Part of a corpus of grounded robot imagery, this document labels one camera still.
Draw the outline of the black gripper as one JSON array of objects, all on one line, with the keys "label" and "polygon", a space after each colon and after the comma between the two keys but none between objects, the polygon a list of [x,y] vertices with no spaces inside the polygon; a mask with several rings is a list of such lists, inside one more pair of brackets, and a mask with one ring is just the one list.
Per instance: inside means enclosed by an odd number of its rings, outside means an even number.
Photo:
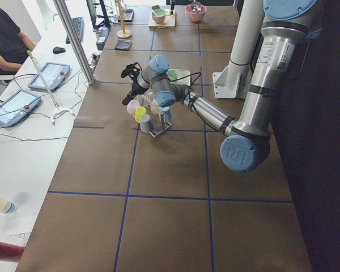
[{"label": "black gripper", "polygon": [[132,80],[132,86],[129,93],[123,99],[122,104],[129,104],[131,100],[133,100],[141,90],[141,85],[138,81],[138,76],[141,75],[142,67],[139,63],[130,63],[125,69],[121,72],[121,78],[130,77]]}]

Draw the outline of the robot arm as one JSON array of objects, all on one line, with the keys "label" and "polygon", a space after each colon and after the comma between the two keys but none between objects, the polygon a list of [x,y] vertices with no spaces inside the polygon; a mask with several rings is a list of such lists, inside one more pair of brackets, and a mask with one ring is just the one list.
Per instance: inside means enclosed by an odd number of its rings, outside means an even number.
[{"label": "robot arm", "polygon": [[295,46],[319,35],[322,1],[245,1],[240,14],[227,67],[214,73],[218,98],[244,98],[238,120],[227,115],[191,86],[173,84],[169,62],[153,57],[147,67],[126,66],[121,77],[132,79],[131,91],[123,100],[153,90],[161,108],[181,102],[214,130],[225,136],[220,147],[223,163],[235,172],[248,172],[270,152],[269,123]]},{"label": "robot arm", "polygon": [[130,77],[132,85],[122,101],[123,105],[151,89],[159,107],[181,102],[209,127],[225,135],[220,146],[220,157],[230,170],[249,172],[265,161],[270,153],[271,102],[267,97],[248,92],[240,118],[235,119],[198,95],[191,86],[173,84],[167,75],[168,70],[169,62],[163,56],[155,56],[145,68],[137,62],[128,64],[121,77]]}]

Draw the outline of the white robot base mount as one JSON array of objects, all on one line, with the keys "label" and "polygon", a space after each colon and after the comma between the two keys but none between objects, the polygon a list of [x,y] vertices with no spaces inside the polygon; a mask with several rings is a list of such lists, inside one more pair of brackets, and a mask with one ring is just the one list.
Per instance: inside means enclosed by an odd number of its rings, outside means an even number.
[{"label": "white robot base mount", "polygon": [[222,72],[214,72],[212,79],[215,97],[217,99],[244,99],[249,87],[247,77],[247,71],[228,73],[228,66]]}]

